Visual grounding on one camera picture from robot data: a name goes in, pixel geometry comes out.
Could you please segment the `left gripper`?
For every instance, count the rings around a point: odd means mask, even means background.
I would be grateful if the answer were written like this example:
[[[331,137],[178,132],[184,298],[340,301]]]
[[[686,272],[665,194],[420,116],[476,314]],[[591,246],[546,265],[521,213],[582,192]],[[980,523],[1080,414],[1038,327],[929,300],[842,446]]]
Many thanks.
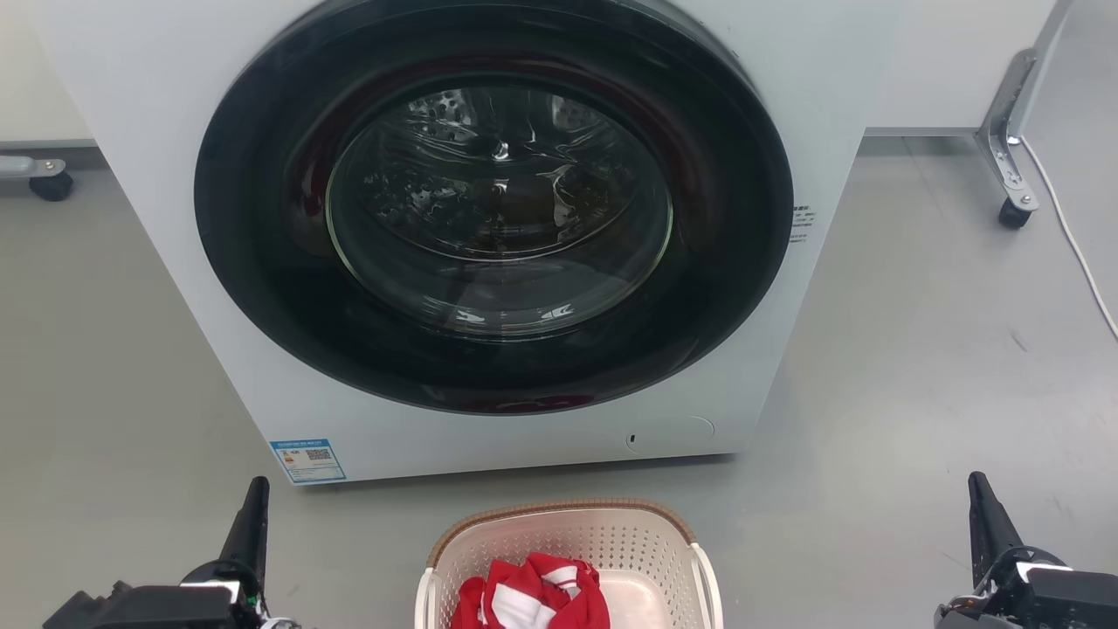
[[[112,592],[76,592],[41,629],[303,629],[266,609],[269,482],[249,482],[218,560],[203,563],[176,585],[131,587]]]

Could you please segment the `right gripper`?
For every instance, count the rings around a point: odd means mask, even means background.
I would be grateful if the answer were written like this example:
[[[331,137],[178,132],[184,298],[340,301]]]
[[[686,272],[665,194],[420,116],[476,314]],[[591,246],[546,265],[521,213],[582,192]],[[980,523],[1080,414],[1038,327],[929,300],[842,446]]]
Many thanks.
[[[1118,629],[1118,576],[1024,546],[985,473],[968,494],[975,590],[938,606],[934,629]]]

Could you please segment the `cream perforated laundry basket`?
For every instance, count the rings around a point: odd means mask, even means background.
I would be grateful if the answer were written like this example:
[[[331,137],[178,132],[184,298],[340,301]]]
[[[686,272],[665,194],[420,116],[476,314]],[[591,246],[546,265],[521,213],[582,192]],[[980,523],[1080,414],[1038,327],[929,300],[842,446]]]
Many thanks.
[[[674,511],[638,499],[520,505],[456,522],[432,547],[414,629],[451,629],[468,578],[536,552],[597,570],[612,629],[724,629],[714,566],[694,531]]]

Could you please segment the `blue energy label sticker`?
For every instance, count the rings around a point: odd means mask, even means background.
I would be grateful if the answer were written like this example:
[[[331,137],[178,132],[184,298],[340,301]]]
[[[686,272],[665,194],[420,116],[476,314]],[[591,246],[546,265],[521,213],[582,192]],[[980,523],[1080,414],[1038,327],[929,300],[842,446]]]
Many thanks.
[[[347,482],[335,450],[326,439],[269,441],[277,463],[295,486]]]

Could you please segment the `dark round washer door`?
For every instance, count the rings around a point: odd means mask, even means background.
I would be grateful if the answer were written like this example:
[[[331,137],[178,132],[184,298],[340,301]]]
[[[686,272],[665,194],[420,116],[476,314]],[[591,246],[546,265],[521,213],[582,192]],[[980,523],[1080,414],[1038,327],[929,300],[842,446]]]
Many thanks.
[[[697,363],[793,223],[752,83],[662,0],[324,0],[220,101],[193,197],[224,290],[280,347],[493,417]]]

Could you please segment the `red and white garment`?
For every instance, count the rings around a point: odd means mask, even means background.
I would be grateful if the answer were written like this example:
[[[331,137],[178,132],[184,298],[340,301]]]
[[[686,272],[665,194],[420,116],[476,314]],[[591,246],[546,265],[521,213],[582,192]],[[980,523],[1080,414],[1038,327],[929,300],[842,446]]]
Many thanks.
[[[531,553],[494,560],[459,587],[451,629],[612,629],[598,570],[574,557]]]

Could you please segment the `white front-load washing machine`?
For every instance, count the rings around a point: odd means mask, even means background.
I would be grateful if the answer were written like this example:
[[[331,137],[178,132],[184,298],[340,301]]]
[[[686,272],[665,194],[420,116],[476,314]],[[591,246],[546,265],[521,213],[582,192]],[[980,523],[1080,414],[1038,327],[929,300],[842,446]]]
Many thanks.
[[[752,83],[793,174],[770,290],[697,363],[626,397],[543,414],[456,414],[335,381],[268,339],[224,290],[195,213],[199,149],[264,44],[324,0],[34,0],[45,51],[262,438],[326,439],[347,482],[653,459],[644,418],[714,426],[740,452],[760,418],[912,0],[662,0]]]

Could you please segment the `silver metal bracket foot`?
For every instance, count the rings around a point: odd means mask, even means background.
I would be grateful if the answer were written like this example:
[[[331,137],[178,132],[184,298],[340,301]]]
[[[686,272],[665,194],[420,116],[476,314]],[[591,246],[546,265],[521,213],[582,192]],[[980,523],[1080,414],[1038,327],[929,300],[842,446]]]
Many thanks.
[[[0,182],[59,177],[66,171],[61,159],[0,155]]]
[[[1011,123],[1015,108],[1021,102],[1022,92],[1038,64],[1038,53],[1033,48],[1022,49],[1010,61],[989,112],[986,113],[980,127],[975,132],[976,144],[991,170],[999,179],[1005,192],[1005,199],[1024,211],[1035,212],[1039,209],[1038,198],[1027,184],[1017,161],[1011,154]]]

